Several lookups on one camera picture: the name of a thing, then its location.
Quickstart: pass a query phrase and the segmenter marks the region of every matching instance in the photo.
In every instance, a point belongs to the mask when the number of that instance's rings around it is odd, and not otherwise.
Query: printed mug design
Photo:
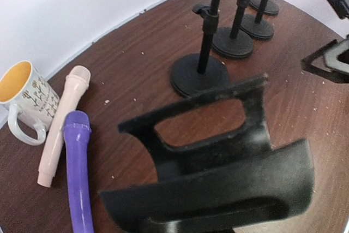
[[[34,88],[33,93],[26,89],[22,96],[30,99],[34,107],[39,107],[40,112],[45,110],[47,115],[53,118],[57,111],[59,97],[51,91],[50,85],[47,85],[40,76],[37,80],[32,81],[32,87]]]

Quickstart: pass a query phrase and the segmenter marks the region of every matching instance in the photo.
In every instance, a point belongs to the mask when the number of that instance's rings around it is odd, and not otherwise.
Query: wooden table
[[[94,43],[50,80],[61,94],[73,66],[84,65],[92,73],[79,109],[89,114],[93,128],[89,181],[96,233],[122,232],[106,213],[99,190],[157,180],[145,148],[134,137],[119,134],[117,124],[181,99],[171,88],[170,68],[176,59],[199,51],[202,20],[191,7],[209,1],[169,0]],[[331,83],[300,67],[303,57],[339,36],[296,7],[274,1],[280,14],[266,17],[275,27],[274,38],[255,41],[254,53],[247,60],[220,59],[232,81],[269,74],[264,101],[272,143],[281,147],[308,138],[316,187],[304,215],[237,232],[342,232],[349,215],[349,85]],[[220,25],[232,25],[235,9],[236,0],[221,0]],[[240,104],[230,101],[166,121],[158,130],[168,142],[183,145],[235,128],[242,119]],[[24,145],[8,127],[1,130],[0,142],[0,226],[4,232],[72,232],[65,152],[52,188],[44,188],[36,183],[43,147]]]

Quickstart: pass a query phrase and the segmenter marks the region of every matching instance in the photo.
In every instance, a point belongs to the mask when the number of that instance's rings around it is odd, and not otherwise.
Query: white mug
[[[0,80],[0,105],[9,111],[8,126],[26,144],[37,146],[45,141],[58,103],[57,93],[29,61],[14,65]],[[26,135],[17,119],[34,129],[37,139]]]

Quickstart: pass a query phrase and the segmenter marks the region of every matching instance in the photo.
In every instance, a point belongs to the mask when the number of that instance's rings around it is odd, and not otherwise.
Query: mug handle
[[[11,104],[9,106],[9,116],[8,116],[8,125],[11,132],[18,138],[20,141],[29,144],[31,146],[39,146],[44,143],[46,139],[46,130],[42,123],[37,122],[34,124],[34,129],[37,132],[38,138],[34,139],[26,135],[18,125],[18,114],[21,112],[21,108],[16,104]]]

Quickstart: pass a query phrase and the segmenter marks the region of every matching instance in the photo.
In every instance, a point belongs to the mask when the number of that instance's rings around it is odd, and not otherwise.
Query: purple microphone
[[[94,233],[88,188],[87,147],[91,128],[88,116],[72,111],[63,128],[67,148],[68,196],[74,233]]]

